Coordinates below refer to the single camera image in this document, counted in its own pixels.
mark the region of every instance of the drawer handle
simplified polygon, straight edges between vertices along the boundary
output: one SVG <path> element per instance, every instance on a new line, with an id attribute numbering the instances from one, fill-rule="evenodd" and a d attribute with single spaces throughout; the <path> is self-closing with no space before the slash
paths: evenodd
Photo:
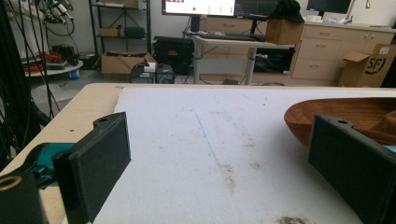
<path id="1" fill-rule="evenodd" d="M 320 33 L 321 35 L 330 35 L 330 32 L 320 31 L 319 33 Z"/>
<path id="2" fill-rule="evenodd" d="M 232 24 L 232 23 L 226 23 L 226 22 L 224 22 L 224 26 L 231 26 L 231 27 L 235 27 L 235 24 Z"/>
<path id="3" fill-rule="evenodd" d="M 309 64 L 309 67 L 311 67 L 311 68 L 319 68 L 319 67 L 320 67 L 320 64 L 311 63 L 311 64 Z"/>

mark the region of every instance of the shelving rack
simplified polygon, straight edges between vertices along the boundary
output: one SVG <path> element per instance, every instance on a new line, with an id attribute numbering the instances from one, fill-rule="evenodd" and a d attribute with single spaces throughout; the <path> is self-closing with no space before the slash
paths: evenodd
<path id="1" fill-rule="evenodd" d="M 146 11 L 146 21 L 147 21 L 147 30 L 146 30 L 146 36 L 145 39 L 147 41 L 147 52 L 151 52 L 151 21 L 150 21 L 150 1 L 146 0 L 147 4 L 147 9 Z M 96 15 L 97 15 L 97 21 L 95 20 L 95 15 L 94 15 L 94 8 L 97 8 L 96 10 Z M 125 48 L 128 51 L 129 50 L 129 45 L 128 45 L 128 39 L 133 39 L 131 37 L 127 36 L 101 36 L 100 35 L 100 28 L 104 27 L 103 22 L 102 22 L 102 8 L 111 8 L 114 10 L 119 10 L 120 15 L 109 25 L 109 27 L 112 27 L 117 21 L 123 20 L 123 25 L 124 27 L 127 26 L 127 21 L 130 20 L 132 21 L 136 26 L 140 27 L 140 25 L 131 17 L 129 14 L 130 12 L 137 11 L 137 8 L 133 7 L 111 7 L 111 6 L 105 6 L 105 4 L 101 3 L 100 0 L 90 0 L 90 14 L 91 14 L 91 24 L 92 24 L 92 35 L 93 35 L 93 44 L 95 47 L 95 55 L 98 56 L 99 54 L 99 49 L 98 49 L 98 40 L 100 42 L 100 45 L 102 47 L 102 52 L 106 52 L 106 46 L 105 46 L 105 38 L 117 38 L 117 39 L 124 39 L 125 40 Z"/>

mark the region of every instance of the wooden bowl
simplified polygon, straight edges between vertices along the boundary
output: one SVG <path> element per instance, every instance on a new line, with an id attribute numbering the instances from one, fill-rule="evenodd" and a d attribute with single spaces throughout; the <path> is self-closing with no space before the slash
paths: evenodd
<path id="1" fill-rule="evenodd" d="M 396 98 L 319 99 L 292 105 L 286 111 L 284 120 L 291 132 L 305 147 L 309 145 L 311 126 L 315 114 L 347 120 L 354 124 L 355 130 L 369 137 L 374 137 L 376 142 L 396 145 L 396 123 L 390 125 L 394 128 L 388 129 L 386 133 L 381 133 L 383 132 L 381 127 L 384 126 L 384 122 L 388 122 L 384 121 L 384 117 L 386 115 L 396 115 L 396 113 L 391 113 L 392 111 L 396 111 Z"/>

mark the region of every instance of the computer monitor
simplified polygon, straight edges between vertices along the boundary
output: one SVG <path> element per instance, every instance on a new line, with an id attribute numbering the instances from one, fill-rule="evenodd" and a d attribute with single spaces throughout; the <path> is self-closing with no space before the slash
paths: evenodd
<path id="1" fill-rule="evenodd" d="M 191 31 L 199 31 L 200 15 L 233 16 L 235 0 L 162 0 L 163 15 L 191 16 Z"/>
<path id="2" fill-rule="evenodd" d="M 309 0 L 307 10 L 318 11 L 323 17 L 325 12 L 347 14 L 351 0 Z"/>

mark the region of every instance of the desk leg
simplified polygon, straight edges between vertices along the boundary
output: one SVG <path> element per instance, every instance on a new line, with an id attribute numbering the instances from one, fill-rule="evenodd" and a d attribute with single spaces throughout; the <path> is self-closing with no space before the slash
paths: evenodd
<path id="1" fill-rule="evenodd" d="M 197 84 L 201 74 L 201 49 L 202 44 L 199 41 L 194 41 L 194 80 L 193 83 Z"/>
<path id="2" fill-rule="evenodd" d="M 245 85 L 250 85 L 251 79 L 253 78 L 254 63 L 256 62 L 256 51 L 257 48 L 249 48 L 249 55 L 247 58 L 247 78 L 245 80 Z"/>

